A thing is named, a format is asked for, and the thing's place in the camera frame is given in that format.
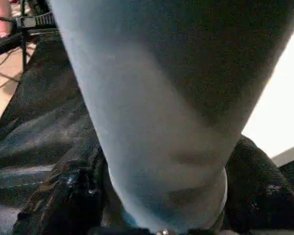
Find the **leather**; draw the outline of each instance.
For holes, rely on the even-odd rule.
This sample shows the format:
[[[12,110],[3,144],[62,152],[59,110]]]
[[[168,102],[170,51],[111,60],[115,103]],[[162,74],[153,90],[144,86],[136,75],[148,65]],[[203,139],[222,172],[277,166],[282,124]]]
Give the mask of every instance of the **leather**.
[[[0,119],[0,235],[12,232],[17,214],[22,208],[23,215],[29,211],[28,205],[37,202],[36,189],[46,187],[50,178],[59,181],[45,200],[54,192],[51,188],[67,192],[64,178],[91,178],[89,170],[99,149],[60,37],[41,40],[28,67]],[[80,183],[72,181],[70,187],[93,187],[85,184],[82,190]],[[35,191],[33,201],[26,204]],[[21,234],[35,233],[28,229]]]

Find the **shiny leather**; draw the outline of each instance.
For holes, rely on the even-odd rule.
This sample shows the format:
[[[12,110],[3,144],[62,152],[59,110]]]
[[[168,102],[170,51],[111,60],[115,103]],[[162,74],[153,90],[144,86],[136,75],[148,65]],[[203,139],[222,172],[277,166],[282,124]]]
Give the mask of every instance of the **shiny leather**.
[[[60,37],[39,42],[21,80],[0,119],[0,235],[52,169],[86,172],[99,148]]]

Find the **red object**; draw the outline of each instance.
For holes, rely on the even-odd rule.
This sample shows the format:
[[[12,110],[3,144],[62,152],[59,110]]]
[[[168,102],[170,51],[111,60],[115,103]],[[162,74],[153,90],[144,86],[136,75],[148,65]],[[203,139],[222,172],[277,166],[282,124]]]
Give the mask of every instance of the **red object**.
[[[8,0],[0,0],[0,16],[10,18],[11,17],[11,5]],[[0,37],[6,37],[11,32],[11,22],[0,21]]]

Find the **person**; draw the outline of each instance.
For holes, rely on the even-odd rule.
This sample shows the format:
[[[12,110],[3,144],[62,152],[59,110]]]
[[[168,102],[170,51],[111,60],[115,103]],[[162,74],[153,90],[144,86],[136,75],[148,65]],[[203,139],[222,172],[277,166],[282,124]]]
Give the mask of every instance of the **person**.
[[[213,227],[294,0],[50,2],[125,222]]]

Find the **floor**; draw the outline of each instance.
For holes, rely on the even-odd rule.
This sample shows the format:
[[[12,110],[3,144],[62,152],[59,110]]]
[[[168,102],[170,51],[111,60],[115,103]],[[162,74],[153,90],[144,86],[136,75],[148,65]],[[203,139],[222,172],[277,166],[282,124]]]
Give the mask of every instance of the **floor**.
[[[31,55],[34,52],[34,48],[35,45],[28,45],[27,52]],[[7,56],[7,54],[1,55],[0,63],[6,59]],[[16,51],[12,52],[7,60],[0,66],[0,117],[14,94],[21,73],[22,51],[18,48]]]

